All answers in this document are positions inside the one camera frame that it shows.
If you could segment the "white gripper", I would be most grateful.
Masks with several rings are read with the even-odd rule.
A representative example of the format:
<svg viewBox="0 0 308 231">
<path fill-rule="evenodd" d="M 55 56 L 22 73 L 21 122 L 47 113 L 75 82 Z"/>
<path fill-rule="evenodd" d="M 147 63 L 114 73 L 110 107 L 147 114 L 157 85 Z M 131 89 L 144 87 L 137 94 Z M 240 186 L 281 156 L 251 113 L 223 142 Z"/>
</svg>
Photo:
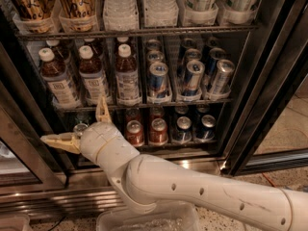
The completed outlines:
<svg viewBox="0 0 308 231">
<path fill-rule="evenodd" d="M 70 153 L 81 154 L 100 166 L 104 171 L 116 171 L 140 155 L 119 132 L 112 121 L 106 97 L 101 96 L 95 109 L 96 123 L 86 129 L 78 139 L 74 133 L 42 136 L 40 139 L 50 147 Z"/>
</svg>

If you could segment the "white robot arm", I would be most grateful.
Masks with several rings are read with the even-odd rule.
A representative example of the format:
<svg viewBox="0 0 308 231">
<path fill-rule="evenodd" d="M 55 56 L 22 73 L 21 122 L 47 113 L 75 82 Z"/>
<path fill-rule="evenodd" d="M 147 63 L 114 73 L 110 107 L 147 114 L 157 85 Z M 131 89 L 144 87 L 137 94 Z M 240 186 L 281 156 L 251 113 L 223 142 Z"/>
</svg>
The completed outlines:
<svg viewBox="0 0 308 231">
<path fill-rule="evenodd" d="M 160 200 L 180 200 L 265 231 L 308 231 L 307 192 L 201 173 L 141 154 L 113 124 L 105 97 L 99 99 L 95 116 L 80 136 L 71 132 L 41 140 L 101 167 L 132 211 L 147 214 Z"/>
</svg>

